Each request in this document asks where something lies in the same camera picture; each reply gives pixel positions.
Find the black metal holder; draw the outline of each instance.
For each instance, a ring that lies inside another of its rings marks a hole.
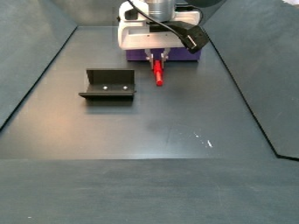
[[[134,97],[134,70],[129,69],[86,69],[88,90],[78,95],[88,100]]]

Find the gray wall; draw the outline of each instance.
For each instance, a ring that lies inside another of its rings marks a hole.
[[[281,0],[228,0],[205,24],[279,155],[299,158],[299,10]]]
[[[76,24],[46,0],[0,0],[0,129]]]
[[[117,10],[125,0],[52,0],[62,11],[72,17],[81,26],[117,26]],[[205,22],[221,4],[222,0],[209,8],[202,8]]]

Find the red stick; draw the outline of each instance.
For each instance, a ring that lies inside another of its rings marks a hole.
[[[153,75],[154,75],[154,83],[157,87],[160,87],[164,84],[162,74],[164,74],[164,70],[162,70],[161,61],[156,60],[153,62]]]

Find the gray table surface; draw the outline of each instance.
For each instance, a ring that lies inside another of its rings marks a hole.
[[[279,159],[0,160],[1,223],[296,224],[297,173]]]
[[[130,106],[86,103],[86,68],[134,69]],[[210,44],[198,62],[126,62],[114,27],[80,27],[0,133],[0,158],[273,158]]]

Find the white robot part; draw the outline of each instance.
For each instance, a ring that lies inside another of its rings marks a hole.
[[[134,0],[133,4],[145,15],[149,15],[149,8],[145,2]],[[126,20],[125,13],[132,9],[129,2],[124,2],[118,9],[117,43],[120,48],[122,50],[134,50],[182,47],[181,41],[169,31],[149,32],[148,21],[138,13],[137,19]],[[174,12],[170,21],[182,21],[196,25],[200,22],[200,18],[201,15],[197,11]]]

